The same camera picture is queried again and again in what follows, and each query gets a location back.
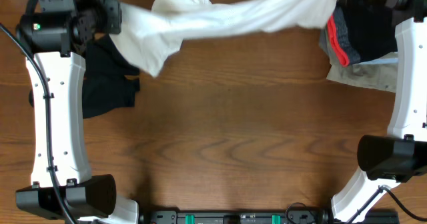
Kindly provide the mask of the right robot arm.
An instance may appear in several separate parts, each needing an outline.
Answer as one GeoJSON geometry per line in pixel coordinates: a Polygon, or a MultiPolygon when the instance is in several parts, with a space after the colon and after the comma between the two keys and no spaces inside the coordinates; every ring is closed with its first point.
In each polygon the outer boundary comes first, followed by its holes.
{"type": "Polygon", "coordinates": [[[387,135],[365,135],[358,144],[358,168],[346,186],[331,199],[317,223],[397,222],[391,214],[373,215],[371,208],[385,193],[414,176],[426,174],[426,0],[338,0],[394,10],[409,10],[397,24],[397,88],[387,135]]]}

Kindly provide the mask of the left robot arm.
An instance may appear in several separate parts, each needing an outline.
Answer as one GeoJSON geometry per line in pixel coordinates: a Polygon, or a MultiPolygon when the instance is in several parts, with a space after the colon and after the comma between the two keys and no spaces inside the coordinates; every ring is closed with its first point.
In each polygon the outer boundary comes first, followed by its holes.
{"type": "Polygon", "coordinates": [[[24,52],[35,113],[35,160],[17,207],[66,223],[137,223],[136,201],[112,175],[93,175],[85,148],[85,50],[95,35],[121,31],[116,0],[29,0],[15,42],[24,52]]]}

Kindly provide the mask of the white t-shirt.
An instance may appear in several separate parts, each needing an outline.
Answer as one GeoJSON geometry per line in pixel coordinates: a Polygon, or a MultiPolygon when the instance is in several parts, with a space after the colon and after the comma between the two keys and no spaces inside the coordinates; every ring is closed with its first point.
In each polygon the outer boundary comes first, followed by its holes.
{"type": "Polygon", "coordinates": [[[157,77],[166,59],[190,39],[273,33],[290,27],[326,26],[337,0],[155,0],[151,9],[121,4],[121,33],[111,35],[124,59],[157,77]]]}

